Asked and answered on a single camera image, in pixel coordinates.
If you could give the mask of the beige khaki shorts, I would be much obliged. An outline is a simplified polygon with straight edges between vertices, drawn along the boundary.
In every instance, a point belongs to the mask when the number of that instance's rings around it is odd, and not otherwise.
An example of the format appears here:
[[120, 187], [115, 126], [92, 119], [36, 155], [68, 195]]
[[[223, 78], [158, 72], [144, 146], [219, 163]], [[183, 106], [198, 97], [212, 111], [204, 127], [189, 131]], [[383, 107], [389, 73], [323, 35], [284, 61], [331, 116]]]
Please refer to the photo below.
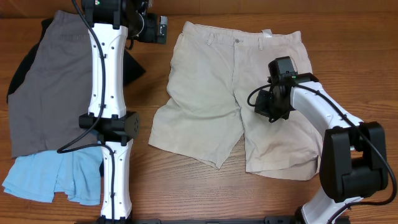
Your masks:
[[318, 131], [298, 111], [270, 123], [252, 107], [269, 63], [285, 56], [298, 72], [312, 71], [298, 31], [270, 35], [186, 22], [170, 62], [170, 98], [154, 116], [149, 144], [219, 169], [244, 138], [248, 173], [311, 179], [322, 153]]

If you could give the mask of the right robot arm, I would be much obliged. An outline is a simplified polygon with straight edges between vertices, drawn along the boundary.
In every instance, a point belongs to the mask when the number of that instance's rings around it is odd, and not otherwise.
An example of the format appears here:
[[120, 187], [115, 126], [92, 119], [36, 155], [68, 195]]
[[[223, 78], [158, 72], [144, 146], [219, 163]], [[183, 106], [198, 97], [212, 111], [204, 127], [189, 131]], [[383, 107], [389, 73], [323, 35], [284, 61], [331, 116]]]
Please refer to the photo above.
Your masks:
[[265, 223], [349, 223], [347, 209], [381, 206], [397, 195], [397, 181], [387, 162], [385, 132], [344, 110], [312, 73], [299, 74], [290, 57], [268, 64], [268, 84], [254, 90], [257, 114], [274, 123], [301, 112], [323, 137], [321, 187], [294, 215], [268, 216]]

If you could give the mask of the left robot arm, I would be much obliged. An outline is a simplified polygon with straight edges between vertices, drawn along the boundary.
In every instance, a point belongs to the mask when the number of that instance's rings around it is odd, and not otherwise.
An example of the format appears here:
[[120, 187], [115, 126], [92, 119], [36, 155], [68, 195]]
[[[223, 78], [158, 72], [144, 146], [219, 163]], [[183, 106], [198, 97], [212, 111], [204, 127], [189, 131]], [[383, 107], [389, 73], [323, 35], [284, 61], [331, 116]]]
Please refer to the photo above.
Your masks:
[[103, 204], [97, 223], [132, 223], [129, 157], [139, 134], [139, 115], [123, 93], [126, 41], [165, 44], [167, 17], [149, 13], [150, 0], [82, 1], [92, 51], [92, 93], [81, 128], [94, 130], [103, 156]]

